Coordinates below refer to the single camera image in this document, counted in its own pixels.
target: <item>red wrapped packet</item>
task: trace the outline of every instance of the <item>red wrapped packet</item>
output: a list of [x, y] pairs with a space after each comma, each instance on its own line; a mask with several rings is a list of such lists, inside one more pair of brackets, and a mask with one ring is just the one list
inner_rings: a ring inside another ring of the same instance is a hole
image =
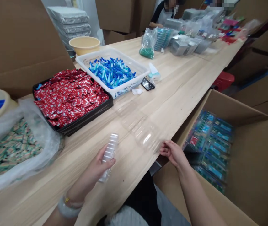
[[61, 71], [35, 90], [35, 104], [47, 120], [60, 128], [109, 99], [101, 86], [81, 69]]

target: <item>sleeve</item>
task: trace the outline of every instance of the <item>sleeve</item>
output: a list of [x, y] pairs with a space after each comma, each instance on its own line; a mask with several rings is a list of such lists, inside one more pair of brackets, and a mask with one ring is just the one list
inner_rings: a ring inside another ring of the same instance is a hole
[[161, 13], [161, 11], [163, 10], [164, 8], [164, 1], [162, 1], [156, 8], [155, 12], [154, 12], [154, 15], [151, 19], [151, 22], [154, 22], [154, 23], [157, 23], [158, 19], [159, 19], [159, 15]]

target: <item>mobile phone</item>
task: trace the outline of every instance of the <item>mobile phone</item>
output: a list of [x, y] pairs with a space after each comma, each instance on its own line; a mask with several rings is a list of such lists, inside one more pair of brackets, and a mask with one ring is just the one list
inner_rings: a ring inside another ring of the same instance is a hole
[[146, 77], [143, 78], [143, 80], [140, 84], [146, 89], [146, 91], [150, 91], [152, 89], [155, 89], [155, 86], [149, 80], [147, 80]]

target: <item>wooden table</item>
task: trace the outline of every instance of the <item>wooden table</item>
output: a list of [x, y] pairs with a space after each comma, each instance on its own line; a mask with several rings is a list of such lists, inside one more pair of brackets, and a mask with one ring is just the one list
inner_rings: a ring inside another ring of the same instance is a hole
[[126, 102], [136, 102], [138, 109], [157, 125], [165, 138], [171, 139], [242, 45], [228, 46], [217, 41], [215, 46], [220, 51], [215, 55], [174, 57], [167, 51], [156, 52], [150, 60], [139, 55], [140, 40], [136, 38], [102, 48], [114, 47], [145, 66], [151, 62], [161, 74], [156, 88], [141, 95], [129, 92], [121, 96], [114, 101], [113, 108], [66, 138], [65, 148], [53, 165], [1, 191], [0, 225], [41, 226], [112, 132], [118, 133], [120, 138], [117, 162], [110, 179], [97, 183], [87, 196], [76, 225], [95, 225], [104, 215], [116, 212], [158, 157], [136, 143], [123, 127], [116, 110]]

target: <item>transparent clamshell packaging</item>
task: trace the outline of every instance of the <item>transparent clamshell packaging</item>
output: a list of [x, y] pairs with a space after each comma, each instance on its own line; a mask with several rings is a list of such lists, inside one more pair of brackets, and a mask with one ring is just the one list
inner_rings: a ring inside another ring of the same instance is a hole
[[205, 180], [211, 183], [216, 189], [218, 189], [221, 193], [224, 194], [225, 192], [225, 185], [215, 179], [210, 173], [208, 173], [204, 168], [201, 166], [193, 166], [194, 170], [196, 170]]
[[[115, 157], [115, 151], [118, 146], [118, 134], [111, 133], [108, 145], [106, 147], [102, 162], [110, 161], [112, 158]], [[107, 169], [102, 177], [99, 179], [99, 182], [106, 182], [110, 176], [111, 168]]]
[[161, 143], [165, 139], [165, 134], [146, 116], [138, 110], [137, 104], [122, 106], [117, 114], [122, 118], [122, 124], [135, 138], [136, 143], [145, 151], [153, 154], [159, 152]]
[[178, 20], [174, 18], [167, 18], [165, 21], [164, 27], [179, 31], [181, 30], [181, 27], [182, 27], [182, 20]]

